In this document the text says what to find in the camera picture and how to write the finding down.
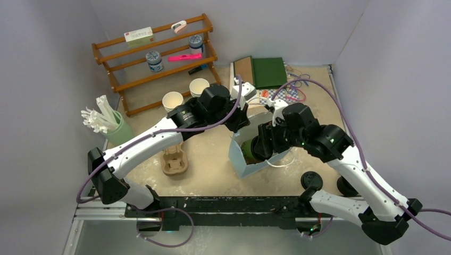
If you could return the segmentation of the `green paper cup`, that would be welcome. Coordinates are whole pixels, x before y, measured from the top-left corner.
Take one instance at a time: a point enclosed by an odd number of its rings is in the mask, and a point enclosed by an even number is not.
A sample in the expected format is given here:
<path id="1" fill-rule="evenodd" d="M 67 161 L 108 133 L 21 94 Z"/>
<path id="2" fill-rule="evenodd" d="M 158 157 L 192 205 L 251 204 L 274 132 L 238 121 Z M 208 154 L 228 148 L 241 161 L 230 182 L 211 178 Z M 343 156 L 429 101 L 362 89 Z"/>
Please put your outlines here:
<path id="1" fill-rule="evenodd" d="M 256 164 L 257 163 L 257 159 L 253 156 L 253 153 L 252 153 L 252 147 L 253 147 L 252 144 L 253 144 L 253 139 L 250 139 L 250 140 L 243 142 L 240 145 L 240 150 L 242 152 L 242 155 L 244 157 L 246 164 Z"/>

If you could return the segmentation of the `light blue paper bag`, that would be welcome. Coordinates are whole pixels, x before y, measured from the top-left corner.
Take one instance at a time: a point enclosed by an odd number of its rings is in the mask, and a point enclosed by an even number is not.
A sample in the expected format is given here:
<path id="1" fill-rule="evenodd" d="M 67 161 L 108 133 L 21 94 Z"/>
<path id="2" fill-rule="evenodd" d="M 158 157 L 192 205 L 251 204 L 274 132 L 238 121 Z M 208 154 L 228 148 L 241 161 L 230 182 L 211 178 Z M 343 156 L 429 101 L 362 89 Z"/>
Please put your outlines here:
<path id="1" fill-rule="evenodd" d="M 291 147 L 277 138 L 274 124 L 281 122 L 281 111 L 288 104 L 280 99 L 270 101 L 265 112 L 251 110 L 250 124 L 232 135 L 229 147 L 229 160 L 241 179 L 248 177 L 267 166 L 277 167 L 277 161 L 283 159 Z"/>

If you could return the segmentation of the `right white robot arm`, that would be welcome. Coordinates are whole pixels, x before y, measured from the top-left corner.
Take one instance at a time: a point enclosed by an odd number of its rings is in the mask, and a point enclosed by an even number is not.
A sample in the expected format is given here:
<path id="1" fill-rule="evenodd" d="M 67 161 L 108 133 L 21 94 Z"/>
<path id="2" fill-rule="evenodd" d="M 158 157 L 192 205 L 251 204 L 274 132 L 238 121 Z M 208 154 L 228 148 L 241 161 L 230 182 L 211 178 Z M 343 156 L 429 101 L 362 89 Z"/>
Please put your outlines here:
<path id="1" fill-rule="evenodd" d="M 258 126 L 251 148 L 254 157 L 265 160 L 276 152 L 303 148 L 338 172 L 362 197 L 357 201 L 309 187 L 298 198 L 303 215 L 317 212 L 347 220 L 382 245 L 405 234 L 408 221 L 420 212 L 422 204 L 401 195 L 361 159 L 356 142 L 341 127 L 320 124 L 310 108 L 301 103 L 268 110 L 272 120 Z"/>

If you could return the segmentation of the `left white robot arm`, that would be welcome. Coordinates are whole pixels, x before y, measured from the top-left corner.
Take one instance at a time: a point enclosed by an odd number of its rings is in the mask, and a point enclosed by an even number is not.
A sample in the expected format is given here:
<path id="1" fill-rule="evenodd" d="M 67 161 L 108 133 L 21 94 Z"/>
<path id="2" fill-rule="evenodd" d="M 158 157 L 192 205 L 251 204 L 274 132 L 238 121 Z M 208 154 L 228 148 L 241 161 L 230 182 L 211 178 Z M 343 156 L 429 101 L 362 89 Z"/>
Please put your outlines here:
<path id="1" fill-rule="evenodd" d="M 153 155 L 208 129 L 225 125 L 236 133 L 248 126 L 247 100 L 255 93 L 255 87 L 248 82 L 234 86 L 231 91 L 213 84 L 205 88 L 200 97 L 177 106 L 133 139 L 106 151 L 90 150 L 87 155 L 88 179 L 98 193 L 97 198 L 105 205 L 118 201 L 128 203 L 145 217 L 153 217 L 158 212 L 156 192 L 148 186 L 128 181 L 128 173 Z"/>

